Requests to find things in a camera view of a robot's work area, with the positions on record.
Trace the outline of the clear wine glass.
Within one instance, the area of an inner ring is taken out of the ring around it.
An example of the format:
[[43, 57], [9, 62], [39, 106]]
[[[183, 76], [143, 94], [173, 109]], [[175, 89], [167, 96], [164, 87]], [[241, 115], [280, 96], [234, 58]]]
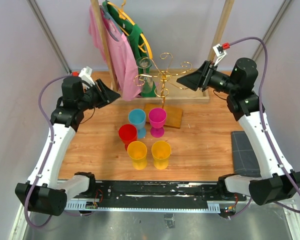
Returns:
[[134, 83], [137, 87], [141, 87], [142, 94], [149, 94], [154, 85], [153, 78], [147, 73], [152, 66], [152, 61], [148, 57], [142, 56], [136, 60], [136, 65], [142, 72], [135, 77]]

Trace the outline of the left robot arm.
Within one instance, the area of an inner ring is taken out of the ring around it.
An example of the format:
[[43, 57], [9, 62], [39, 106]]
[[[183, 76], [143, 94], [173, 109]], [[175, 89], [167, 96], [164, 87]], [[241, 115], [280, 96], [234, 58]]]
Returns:
[[84, 112], [103, 108], [119, 99], [120, 94], [101, 79], [93, 81], [73, 75], [62, 78], [61, 92], [51, 116], [44, 114], [49, 131], [39, 160], [27, 181], [15, 187], [25, 213], [59, 216], [69, 200], [78, 195], [91, 198], [97, 193], [93, 173], [77, 172], [71, 179], [58, 183], [59, 171]]

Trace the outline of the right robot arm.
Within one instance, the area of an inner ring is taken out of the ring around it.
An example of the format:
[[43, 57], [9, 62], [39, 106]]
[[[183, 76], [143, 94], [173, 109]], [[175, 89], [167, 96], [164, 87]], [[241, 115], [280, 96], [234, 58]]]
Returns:
[[219, 178], [222, 184], [217, 186], [216, 193], [222, 200], [239, 193], [262, 206], [292, 198], [300, 188], [300, 171], [295, 171], [288, 163], [272, 134], [265, 108], [253, 91], [257, 77], [256, 62], [242, 57], [235, 62], [230, 75], [218, 71], [213, 62], [206, 60], [196, 71], [176, 81], [193, 91], [212, 88], [227, 94], [227, 107], [252, 146], [260, 177], [222, 176]]

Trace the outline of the blue plastic goblet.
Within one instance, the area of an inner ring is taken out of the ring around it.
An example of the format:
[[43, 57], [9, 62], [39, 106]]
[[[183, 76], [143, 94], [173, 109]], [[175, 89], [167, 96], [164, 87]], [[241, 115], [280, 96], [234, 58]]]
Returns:
[[130, 111], [128, 114], [128, 120], [130, 124], [134, 125], [137, 129], [137, 138], [143, 139], [146, 136], [146, 113], [140, 108], [136, 108]]

